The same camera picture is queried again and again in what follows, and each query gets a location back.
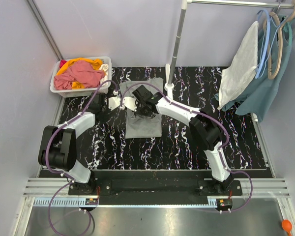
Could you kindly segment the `grey t shirt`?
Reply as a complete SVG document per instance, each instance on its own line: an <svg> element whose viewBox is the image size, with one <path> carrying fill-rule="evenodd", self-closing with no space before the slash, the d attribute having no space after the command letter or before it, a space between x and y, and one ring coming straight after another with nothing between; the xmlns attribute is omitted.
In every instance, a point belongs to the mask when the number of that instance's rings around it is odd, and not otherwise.
<svg viewBox="0 0 295 236"><path fill-rule="evenodd" d="M159 88L163 89L163 79L162 78L152 78L148 81L145 81L149 84L152 84ZM122 95L124 95L125 90L133 84L136 84L135 81L126 81L120 83L119 88ZM152 94L157 93L158 91L150 86L144 85ZM139 86L132 87L127 93L126 96L133 97L132 92ZM151 118L146 116L135 115L132 110L127 109L126 113L126 130L125 138L126 139L135 139L135 138L160 138L162 136L162 116L153 115Z"/></svg>

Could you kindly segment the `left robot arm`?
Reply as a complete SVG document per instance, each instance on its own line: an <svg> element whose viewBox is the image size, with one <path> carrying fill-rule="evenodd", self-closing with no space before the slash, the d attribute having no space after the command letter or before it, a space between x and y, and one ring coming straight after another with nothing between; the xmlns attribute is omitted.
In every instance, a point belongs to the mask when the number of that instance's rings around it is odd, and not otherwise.
<svg viewBox="0 0 295 236"><path fill-rule="evenodd" d="M91 186L91 171L77 160L76 139L95 126L95 116L108 108L105 94L96 95L85 113L79 112L68 125L46 126L43 130L38 163L49 167L78 184Z"/></svg>

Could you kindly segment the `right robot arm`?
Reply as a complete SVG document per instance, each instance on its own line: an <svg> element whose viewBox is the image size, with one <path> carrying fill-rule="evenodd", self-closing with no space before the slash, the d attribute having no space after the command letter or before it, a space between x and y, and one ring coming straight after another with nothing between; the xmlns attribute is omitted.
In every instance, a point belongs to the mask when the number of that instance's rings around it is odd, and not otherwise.
<svg viewBox="0 0 295 236"><path fill-rule="evenodd" d="M137 99L137 112L144 116L165 115L189 127L192 139L209 162L213 182L211 192L221 194L230 187L233 177L226 163L222 146L222 131L216 120L197 108L177 103L161 92L152 94L141 85L132 94Z"/></svg>

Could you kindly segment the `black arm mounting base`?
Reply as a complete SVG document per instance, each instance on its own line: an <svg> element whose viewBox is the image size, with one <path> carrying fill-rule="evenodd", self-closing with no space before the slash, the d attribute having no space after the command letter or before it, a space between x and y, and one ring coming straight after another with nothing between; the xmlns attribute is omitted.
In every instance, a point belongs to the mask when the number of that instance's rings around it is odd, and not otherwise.
<svg viewBox="0 0 295 236"><path fill-rule="evenodd" d="M219 184L210 170L99 170L90 184L72 184L69 195L99 194L100 206L175 207L203 206L209 197L243 195L239 180Z"/></svg>

